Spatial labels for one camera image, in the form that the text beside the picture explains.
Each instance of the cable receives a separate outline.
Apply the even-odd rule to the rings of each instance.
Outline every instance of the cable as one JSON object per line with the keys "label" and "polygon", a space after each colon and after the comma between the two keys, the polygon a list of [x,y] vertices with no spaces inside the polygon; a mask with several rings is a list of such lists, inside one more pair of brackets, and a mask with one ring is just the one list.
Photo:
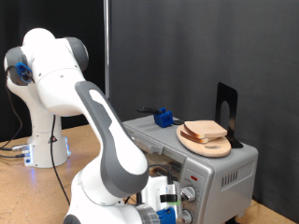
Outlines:
{"label": "cable", "polygon": [[25,157],[25,154],[18,154],[18,155],[15,155],[15,156],[0,155],[0,157],[3,157],[3,158],[23,158],[23,157]]}
{"label": "cable", "polygon": [[124,203],[128,203],[131,196],[127,197],[127,199],[124,201]]}
{"label": "cable", "polygon": [[2,151],[12,151],[12,148],[11,147],[2,147],[2,148],[0,148],[0,150],[2,150]]}
{"label": "cable", "polygon": [[152,165],[150,165],[149,167],[152,167],[152,166],[161,166],[161,167],[165,168],[165,169],[167,170],[167,172],[168,172],[168,176],[167,176],[168,184],[169,184],[169,185],[174,184],[174,181],[173,181],[173,179],[172,179],[171,171],[170,171],[170,169],[169,169],[167,166],[164,166],[164,165],[161,165],[161,164],[152,164]]}
{"label": "cable", "polygon": [[11,142],[11,141],[12,141],[12,140],[19,134],[19,132],[21,131],[21,128],[22,128],[21,118],[19,117],[17,111],[15,110],[14,105],[12,104],[10,91],[9,91],[9,89],[8,89],[8,87],[7,87],[7,79],[8,79],[8,77],[7,77],[7,75],[6,75],[6,90],[7,90],[8,99],[9,99],[9,101],[10,101],[10,106],[11,106],[11,109],[12,109],[13,113],[15,114],[15,116],[18,118],[18,120],[19,120],[19,122],[20,122],[20,128],[19,128],[19,130],[12,136],[12,138],[11,138],[8,142],[6,142],[4,145],[2,145],[2,146],[0,147],[0,149],[2,149],[2,148],[4,148],[5,146],[7,146],[7,145],[8,145],[8,144],[9,144],[9,143],[10,143],[10,142]]}
{"label": "cable", "polygon": [[56,115],[53,115],[53,125],[52,125],[52,131],[51,131],[51,135],[50,135],[50,157],[51,157],[51,160],[52,160],[52,165],[53,165],[53,168],[54,168],[57,180],[58,180],[60,186],[62,187],[62,190],[64,192],[64,196],[65,196],[65,198],[67,200],[68,205],[70,205],[70,202],[69,202],[67,194],[66,194],[66,192],[64,190],[64,186],[62,184],[62,181],[60,180],[60,178],[58,176],[58,173],[57,173],[57,170],[56,170],[56,166],[55,166],[55,163],[54,163],[54,158],[53,158],[53,137],[54,137],[55,122],[56,122]]}

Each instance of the black backdrop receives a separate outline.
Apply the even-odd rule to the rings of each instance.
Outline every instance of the black backdrop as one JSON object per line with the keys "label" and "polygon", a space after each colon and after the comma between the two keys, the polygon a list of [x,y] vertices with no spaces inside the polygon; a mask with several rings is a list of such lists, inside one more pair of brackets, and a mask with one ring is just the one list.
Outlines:
{"label": "black backdrop", "polygon": [[259,150],[254,196],[299,223],[299,1],[112,0],[111,9],[110,101],[121,119],[144,116],[140,106],[214,119],[218,82],[235,88],[236,138]]}
{"label": "black backdrop", "polygon": [[[84,76],[102,90],[105,87],[105,36],[103,1],[97,0],[0,0],[0,61],[6,52],[21,46],[24,35],[33,28],[45,28],[56,38],[74,36],[86,46],[90,62]],[[0,141],[8,140],[19,128],[5,90],[5,73],[0,76]],[[31,135],[31,121],[25,103],[12,94],[23,121],[18,138]],[[83,116],[63,118],[63,128],[87,124]]]}

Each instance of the toaster oven knob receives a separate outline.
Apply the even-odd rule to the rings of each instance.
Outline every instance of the toaster oven knob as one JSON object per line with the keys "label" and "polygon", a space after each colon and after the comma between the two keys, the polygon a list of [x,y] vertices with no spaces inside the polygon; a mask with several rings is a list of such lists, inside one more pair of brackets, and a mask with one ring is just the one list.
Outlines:
{"label": "toaster oven knob", "polygon": [[193,187],[186,187],[181,190],[181,195],[183,200],[186,200],[191,203],[195,200],[196,192]]}
{"label": "toaster oven knob", "polygon": [[192,223],[192,216],[190,212],[186,209],[183,209],[183,218],[181,219],[181,222],[185,224]]}

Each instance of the blue light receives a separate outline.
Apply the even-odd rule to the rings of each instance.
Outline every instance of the blue light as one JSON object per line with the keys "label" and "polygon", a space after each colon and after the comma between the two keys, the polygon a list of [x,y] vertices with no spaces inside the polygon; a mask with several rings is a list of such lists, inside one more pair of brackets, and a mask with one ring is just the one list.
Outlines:
{"label": "blue light", "polygon": [[29,150],[29,152],[25,154],[24,162],[26,165],[32,165],[34,163],[34,153],[32,151],[31,145],[29,145],[29,147],[27,147],[26,150]]}
{"label": "blue light", "polygon": [[69,150],[69,145],[67,142],[67,137],[65,138],[65,144],[66,144],[66,150],[67,150],[67,156],[70,157],[72,152]]}

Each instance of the wooden table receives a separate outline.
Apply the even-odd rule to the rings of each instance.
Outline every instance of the wooden table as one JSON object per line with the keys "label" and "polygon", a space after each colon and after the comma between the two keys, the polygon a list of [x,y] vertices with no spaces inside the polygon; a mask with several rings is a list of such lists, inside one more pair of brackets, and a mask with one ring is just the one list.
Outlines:
{"label": "wooden table", "polygon": [[[100,145],[89,125],[63,130],[72,152],[68,161],[57,167],[65,191],[71,198],[71,182],[75,174],[100,151]],[[27,138],[12,141],[8,146],[25,144]],[[2,155],[20,152],[0,151]],[[25,167],[23,159],[0,158],[0,223],[62,224],[68,204],[54,170]],[[285,217],[252,201],[242,224],[294,224]]]}

